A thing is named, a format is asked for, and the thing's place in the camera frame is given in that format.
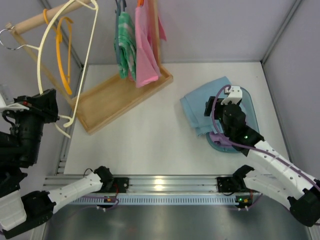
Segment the cream plastic hanger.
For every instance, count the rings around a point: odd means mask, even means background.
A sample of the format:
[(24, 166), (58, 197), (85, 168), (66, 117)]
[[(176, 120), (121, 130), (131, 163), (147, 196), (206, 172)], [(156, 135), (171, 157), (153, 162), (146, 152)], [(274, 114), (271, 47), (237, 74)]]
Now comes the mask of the cream plastic hanger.
[[(55, 8), (50, 9), (47, 14), (44, 14), (44, 13), (38, 14), (34, 17), (31, 17), (23, 22), (16, 24), (15, 26), (12, 26), (10, 28), (5, 28), (0, 31), (1, 33), (6, 32), (6, 31), (10, 32), (11, 35), (14, 36), (14, 39), (16, 39), (16, 41), (18, 43), (20, 43), (20, 46), (17, 48), (10, 48), (10, 47), (7, 47), (6, 45), (4, 45), (3, 43), (1, 43), (1, 45), (4, 48), (11, 50), (11, 51), (16, 51), (21, 48), (24, 48), (24, 49), (30, 48), (30, 50), (28, 50), (27, 53), (36, 62), (37, 85), (38, 85), (39, 93), (42, 95), (44, 91), (43, 91), (43, 87), (42, 87), (41, 72), (45, 73), (47, 78), (51, 81), (51, 83), (56, 88), (59, 87), (56, 79), (51, 75), (51, 72), (41, 62), (43, 47), (44, 47), (45, 41), (47, 39), (47, 36), (49, 34), (49, 31), (54, 26), (54, 23), (56, 22), (58, 17), (60, 17), (61, 15), (64, 16), (70, 12), (73, 12), (73, 11), (81, 8), (82, 6), (95, 11), (95, 16), (94, 16), (91, 35), (90, 35), (90, 39), (89, 39), (89, 43), (88, 43), (88, 48), (87, 48), (86, 58), (85, 58), (82, 76), (81, 76), (81, 80), (80, 80), (80, 85), (79, 85), (78, 93), (76, 96), (75, 107), (73, 109), (73, 115), (72, 115), (72, 117), (69, 117), (66, 115), (60, 115), (61, 118), (68, 120), (68, 122), (66, 122), (63, 125), (64, 128), (69, 128), (70, 126), (72, 126), (75, 119), (76, 119), (76, 113), (77, 113), (78, 104), (79, 104), (79, 100), (80, 100), (82, 85), (83, 85), (83, 82), (84, 82), (84, 79), (86, 76), (88, 59), (89, 59), (93, 36), (94, 36), (96, 23), (97, 23), (97, 19), (98, 19), (99, 5), (98, 5), (97, 1), (96, 0), (69, 0), (65, 4), (62, 4), (60, 6), (57, 6)], [(30, 44), (27, 44), (27, 42), (20, 36), (20, 34), (26, 33), (26, 32), (28, 32), (38, 26), (45, 24), (46, 20), (48, 20), (47, 27), (44, 31), (43, 36), (42, 36), (40, 45), (33, 46)]]

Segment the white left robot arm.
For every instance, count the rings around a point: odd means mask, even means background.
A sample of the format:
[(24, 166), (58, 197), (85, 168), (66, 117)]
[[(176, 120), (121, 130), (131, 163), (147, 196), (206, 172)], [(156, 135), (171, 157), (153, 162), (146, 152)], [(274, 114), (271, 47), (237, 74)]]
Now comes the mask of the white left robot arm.
[(10, 126), (0, 133), (0, 233), (7, 240), (44, 224), (81, 197), (108, 191), (114, 182), (110, 169), (100, 166), (54, 190), (22, 189), (28, 169), (38, 161), (45, 125), (60, 119), (56, 95), (55, 89), (12, 98), (0, 94), (0, 117)]

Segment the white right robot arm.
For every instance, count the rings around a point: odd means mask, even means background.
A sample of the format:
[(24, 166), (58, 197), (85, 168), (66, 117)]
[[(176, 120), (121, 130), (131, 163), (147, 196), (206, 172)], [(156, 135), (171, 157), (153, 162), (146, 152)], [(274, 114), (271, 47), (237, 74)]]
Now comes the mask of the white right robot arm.
[(302, 225), (318, 226), (319, 179), (299, 169), (248, 126), (240, 102), (210, 96), (204, 110), (204, 116), (211, 117), (215, 129), (221, 124), (218, 136), (251, 160), (230, 177), (231, 192), (259, 192), (280, 203)]

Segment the light blue trousers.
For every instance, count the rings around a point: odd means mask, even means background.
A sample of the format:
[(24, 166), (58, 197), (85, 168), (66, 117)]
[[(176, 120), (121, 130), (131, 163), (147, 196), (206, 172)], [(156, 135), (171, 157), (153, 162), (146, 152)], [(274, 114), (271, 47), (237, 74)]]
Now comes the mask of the light blue trousers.
[(217, 134), (211, 116), (204, 116), (206, 102), (211, 96), (216, 96), (223, 86), (230, 83), (229, 79), (224, 76), (198, 87), (180, 99), (184, 114), (190, 126), (195, 129), (197, 136), (210, 132)]

